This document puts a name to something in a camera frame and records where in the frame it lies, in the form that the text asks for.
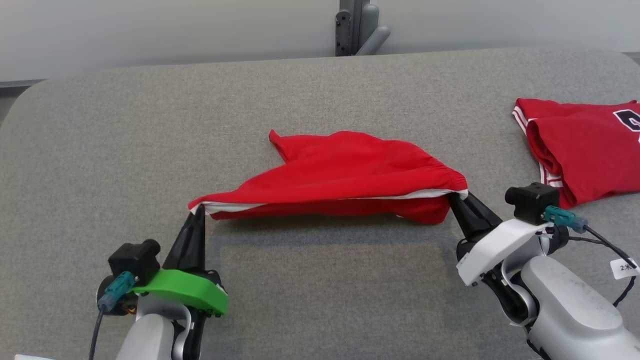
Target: red fabric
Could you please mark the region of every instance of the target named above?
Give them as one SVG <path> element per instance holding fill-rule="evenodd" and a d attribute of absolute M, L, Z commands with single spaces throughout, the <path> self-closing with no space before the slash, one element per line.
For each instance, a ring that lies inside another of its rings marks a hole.
<path fill-rule="evenodd" d="M 467 182 L 460 173 L 412 143 L 351 131 L 281 137 L 272 130 L 269 140 L 284 165 L 247 180 L 235 191 L 195 199 L 189 209 L 195 210 L 204 202 L 218 220 L 309 213 L 395 213 L 423 224 L 437 224 L 449 210 L 442 194 L 467 193 Z M 359 199 L 428 189 L 441 194 L 419 199 Z M 208 202 L 263 205 L 244 211 L 218 211 Z"/>
<path fill-rule="evenodd" d="M 524 114 L 519 119 L 518 108 Z M 518 99 L 516 119 L 544 169 L 556 174 L 560 206 L 640 191 L 640 104 L 559 104 Z"/>

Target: robot arm with green bracket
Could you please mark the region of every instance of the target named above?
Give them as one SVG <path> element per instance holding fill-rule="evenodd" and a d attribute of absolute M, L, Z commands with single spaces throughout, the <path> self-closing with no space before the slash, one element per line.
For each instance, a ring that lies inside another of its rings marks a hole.
<path fill-rule="evenodd" d="M 109 257 L 113 275 L 135 276 L 136 284 L 107 315 L 136 314 L 117 360 L 198 360 L 204 323 L 227 312 L 228 295 L 215 270 L 205 269 L 205 211 L 189 214 L 162 268 L 155 240 L 124 244 Z"/>

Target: red clothing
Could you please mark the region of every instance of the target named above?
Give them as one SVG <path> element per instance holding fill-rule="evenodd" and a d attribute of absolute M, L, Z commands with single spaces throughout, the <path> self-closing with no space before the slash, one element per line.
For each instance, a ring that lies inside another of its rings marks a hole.
<path fill-rule="evenodd" d="M 640 104 L 559 104 L 518 99 L 513 116 L 540 163 L 541 182 L 571 208 L 640 191 Z"/>
<path fill-rule="evenodd" d="M 399 140 L 340 131 L 330 136 L 269 140 L 285 164 L 247 180 L 237 190 L 195 199 L 215 219 L 272 215 L 394 213 L 423 224 L 444 221 L 443 195 L 467 196 L 467 181 L 421 148 Z"/>

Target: green bracket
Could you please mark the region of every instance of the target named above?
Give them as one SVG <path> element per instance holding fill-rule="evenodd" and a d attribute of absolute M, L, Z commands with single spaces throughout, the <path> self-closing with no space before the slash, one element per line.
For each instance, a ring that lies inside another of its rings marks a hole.
<path fill-rule="evenodd" d="M 146 286 L 131 289 L 137 294 L 150 293 L 214 315 L 224 315 L 229 296 L 204 277 L 181 270 L 160 270 Z"/>

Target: floor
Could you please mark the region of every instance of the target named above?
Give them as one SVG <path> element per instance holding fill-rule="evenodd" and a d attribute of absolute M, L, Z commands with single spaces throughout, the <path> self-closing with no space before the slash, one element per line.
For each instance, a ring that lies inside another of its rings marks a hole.
<path fill-rule="evenodd" d="M 627 53 L 635 62 L 640 64 L 640 53 Z M 13 102 L 25 91 L 28 86 L 16 87 L 16 88 L 0 88 L 0 126 L 2 121 L 9 113 L 9 109 Z"/>

